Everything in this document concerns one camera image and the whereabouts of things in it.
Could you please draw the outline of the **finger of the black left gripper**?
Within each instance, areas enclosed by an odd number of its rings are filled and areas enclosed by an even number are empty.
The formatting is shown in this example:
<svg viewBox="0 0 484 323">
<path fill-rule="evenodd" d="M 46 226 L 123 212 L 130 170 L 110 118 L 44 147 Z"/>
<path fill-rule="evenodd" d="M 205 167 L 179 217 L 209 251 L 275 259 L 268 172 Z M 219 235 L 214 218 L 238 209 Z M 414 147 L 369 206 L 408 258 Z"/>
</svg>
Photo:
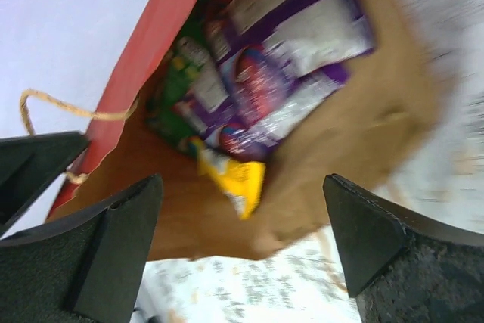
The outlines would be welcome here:
<svg viewBox="0 0 484 323">
<path fill-rule="evenodd" d="M 7 232 L 88 147 L 80 132 L 1 140 L 1 233 Z"/>
</svg>

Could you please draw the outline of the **green snack packet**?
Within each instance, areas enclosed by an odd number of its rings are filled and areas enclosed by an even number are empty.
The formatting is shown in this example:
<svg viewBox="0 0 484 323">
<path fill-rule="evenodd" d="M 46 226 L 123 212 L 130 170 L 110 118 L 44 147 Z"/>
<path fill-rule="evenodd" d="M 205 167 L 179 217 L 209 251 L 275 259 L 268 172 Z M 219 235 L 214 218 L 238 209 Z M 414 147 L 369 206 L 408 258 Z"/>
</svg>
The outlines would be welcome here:
<svg viewBox="0 0 484 323">
<path fill-rule="evenodd" d="M 190 138 L 196 132 L 175 106 L 209 58 L 210 52 L 202 36 L 178 36 L 162 61 L 163 75 L 146 103 L 147 127 L 171 147 L 190 157 L 196 155 L 190 146 Z"/>
</svg>

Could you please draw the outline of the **red brown paper bag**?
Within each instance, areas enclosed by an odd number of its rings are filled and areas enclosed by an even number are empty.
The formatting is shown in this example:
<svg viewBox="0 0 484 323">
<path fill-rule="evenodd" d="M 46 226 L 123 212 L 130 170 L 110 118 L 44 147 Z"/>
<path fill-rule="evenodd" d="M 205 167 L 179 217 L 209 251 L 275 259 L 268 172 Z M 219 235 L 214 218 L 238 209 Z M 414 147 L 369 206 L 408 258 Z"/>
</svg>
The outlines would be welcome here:
<svg viewBox="0 0 484 323">
<path fill-rule="evenodd" d="M 424 49 L 399 0 L 358 0 L 376 48 L 346 62 L 349 81 L 277 145 L 252 144 L 246 160 L 266 164 L 262 198 L 241 218 L 195 162 L 143 124 L 142 106 L 163 72 L 161 60 L 196 0 L 149 0 L 98 104 L 120 112 L 93 120 L 88 149 L 73 164 L 48 220 L 91 206 L 144 177 L 160 174 L 163 206 L 149 257 L 263 259 L 329 221 L 321 194 L 326 175 L 374 188 L 420 145 L 439 115 L 439 90 Z"/>
</svg>

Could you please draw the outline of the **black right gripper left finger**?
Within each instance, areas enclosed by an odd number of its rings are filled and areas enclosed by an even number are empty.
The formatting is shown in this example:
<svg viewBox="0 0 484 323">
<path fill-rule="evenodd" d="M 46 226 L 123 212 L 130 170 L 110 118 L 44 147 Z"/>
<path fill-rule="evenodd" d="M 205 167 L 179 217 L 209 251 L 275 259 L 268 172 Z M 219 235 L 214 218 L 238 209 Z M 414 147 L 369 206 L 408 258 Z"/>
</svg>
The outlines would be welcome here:
<svg viewBox="0 0 484 323">
<path fill-rule="evenodd" d="M 157 174 L 1 241 L 3 322 L 128 322 L 163 199 Z"/>
</svg>

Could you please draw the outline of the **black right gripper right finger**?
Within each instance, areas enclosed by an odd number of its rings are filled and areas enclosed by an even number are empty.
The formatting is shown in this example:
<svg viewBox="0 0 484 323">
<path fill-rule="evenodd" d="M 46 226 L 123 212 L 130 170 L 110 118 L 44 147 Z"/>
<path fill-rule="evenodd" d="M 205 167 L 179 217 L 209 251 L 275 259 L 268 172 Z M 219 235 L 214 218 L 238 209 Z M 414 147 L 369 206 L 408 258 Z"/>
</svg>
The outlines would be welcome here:
<svg viewBox="0 0 484 323">
<path fill-rule="evenodd" d="M 349 297 L 363 322 L 481 322 L 483 236 L 340 175 L 323 184 Z"/>
</svg>

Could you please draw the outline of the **purple snack packet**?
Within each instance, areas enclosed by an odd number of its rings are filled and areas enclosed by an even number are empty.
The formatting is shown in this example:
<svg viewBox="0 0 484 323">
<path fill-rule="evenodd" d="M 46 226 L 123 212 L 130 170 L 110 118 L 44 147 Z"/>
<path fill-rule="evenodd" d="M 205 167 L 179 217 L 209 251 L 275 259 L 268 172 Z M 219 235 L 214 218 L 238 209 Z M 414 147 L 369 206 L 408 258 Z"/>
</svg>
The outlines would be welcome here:
<svg viewBox="0 0 484 323">
<path fill-rule="evenodd" d="M 263 161 L 348 77 L 341 64 L 298 77 L 292 61 L 251 45 L 206 63 L 175 107 L 211 148 Z"/>
<path fill-rule="evenodd" d="M 261 45 L 301 77 L 374 50 L 358 0 L 213 0 L 205 32 L 219 63 Z"/>
</svg>

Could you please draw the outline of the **yellow snack packet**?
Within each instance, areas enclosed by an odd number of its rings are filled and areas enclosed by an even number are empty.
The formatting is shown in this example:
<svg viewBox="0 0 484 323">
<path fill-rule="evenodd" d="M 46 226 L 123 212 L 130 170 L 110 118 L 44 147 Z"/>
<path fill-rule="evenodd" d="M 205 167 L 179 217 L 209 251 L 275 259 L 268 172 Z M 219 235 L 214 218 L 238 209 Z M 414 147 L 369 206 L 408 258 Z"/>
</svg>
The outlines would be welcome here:
<svg viewBox="0 0 484 323">
<path fill-rule="evenodd" d="M 260 203 L 265 178 L 265 164 L 240 162 L 208 148 L 203 142 L 196 144 L 197 168 L 207 175 L 231 201 L 239 219 L 251 217 Z"/>
</svg>

